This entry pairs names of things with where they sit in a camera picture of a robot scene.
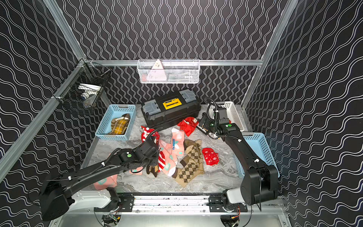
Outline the brown argyle sock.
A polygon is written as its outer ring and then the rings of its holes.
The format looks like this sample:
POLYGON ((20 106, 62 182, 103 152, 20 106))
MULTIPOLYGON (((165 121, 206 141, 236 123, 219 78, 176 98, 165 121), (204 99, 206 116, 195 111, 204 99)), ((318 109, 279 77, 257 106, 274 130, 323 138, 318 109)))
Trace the brown argyle sock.
POLYGON ((146 168, 147 175, 150 177, 156 178, 159 173, 159 166, 150 166, 148 165, 146 168))

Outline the red santa striped sock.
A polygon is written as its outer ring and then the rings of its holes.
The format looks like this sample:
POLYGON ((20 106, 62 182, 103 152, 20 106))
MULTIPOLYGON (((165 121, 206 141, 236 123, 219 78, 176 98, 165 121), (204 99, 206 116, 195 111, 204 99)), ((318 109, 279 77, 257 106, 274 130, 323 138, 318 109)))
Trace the red santa striped sock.
POLYGON ((141 134, 141 141, 145 142, 147 138, 151 139, 155 144, 159 144, 160 135, 155 129, 141 126, 142 134, 141 134))

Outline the red snowflake sock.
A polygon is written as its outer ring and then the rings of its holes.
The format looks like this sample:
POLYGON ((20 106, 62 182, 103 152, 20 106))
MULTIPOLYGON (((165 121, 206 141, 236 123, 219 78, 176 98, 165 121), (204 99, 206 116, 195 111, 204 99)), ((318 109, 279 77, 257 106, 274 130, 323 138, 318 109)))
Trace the red snowflake sock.
POLYGON ((219 163, 219 154, 212 148, 204 148, 202 154, 208 166, 214 166, 219 163))

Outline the yellow brown plaid sock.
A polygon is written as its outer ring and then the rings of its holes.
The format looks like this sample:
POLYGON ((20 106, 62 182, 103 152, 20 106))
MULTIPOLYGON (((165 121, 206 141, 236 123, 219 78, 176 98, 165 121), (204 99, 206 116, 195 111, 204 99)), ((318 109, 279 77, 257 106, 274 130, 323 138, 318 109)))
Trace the yellow brown plaid sock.
POLYGON ((111 131, 108 135, 124 135, 130 122, 130 114, 124 114, 121 117, 114 118, 111 121, 111 131))

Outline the tan argyle sock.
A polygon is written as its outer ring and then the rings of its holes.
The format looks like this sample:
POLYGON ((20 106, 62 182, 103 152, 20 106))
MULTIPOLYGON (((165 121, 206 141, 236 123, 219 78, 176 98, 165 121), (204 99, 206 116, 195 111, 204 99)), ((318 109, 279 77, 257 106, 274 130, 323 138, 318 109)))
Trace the tan argyle sock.
POLYGON ((184 141, 185 156, 180 161, 182 168, 177 168, 173 175, 173 178, 182 187, 186 187, 195 177, 205 173, 201 145, 202 140, 184 141))

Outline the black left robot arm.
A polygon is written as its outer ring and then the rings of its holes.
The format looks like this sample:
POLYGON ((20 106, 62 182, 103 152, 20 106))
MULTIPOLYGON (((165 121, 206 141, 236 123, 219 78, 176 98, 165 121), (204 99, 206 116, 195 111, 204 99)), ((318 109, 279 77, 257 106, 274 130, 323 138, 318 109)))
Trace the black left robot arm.
POLYGON ((136 148, 117 148, 106 160, 78 171, 47 176, 39 193, 42 220, 51 221, 65 214, 75 203, 72 196, 81 189, 120 172, 156 165, 158 156, 159 146, 145 141, 136 148))

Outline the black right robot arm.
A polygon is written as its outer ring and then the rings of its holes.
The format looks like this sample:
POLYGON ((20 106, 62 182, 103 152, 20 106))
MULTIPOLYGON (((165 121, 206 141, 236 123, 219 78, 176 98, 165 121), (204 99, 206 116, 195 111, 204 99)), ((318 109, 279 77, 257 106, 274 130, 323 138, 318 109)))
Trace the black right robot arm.
POLYGON ((239 189, 226 191, 229 203, 261 204, 278 197, 278 171, 268 165, 250 147, 241 130, 230 123, 224 108, 214 110, 214 117, 204 112, 198 129, 217 140, 222 139, 234 152, 243 170, 244 177, 239 189))

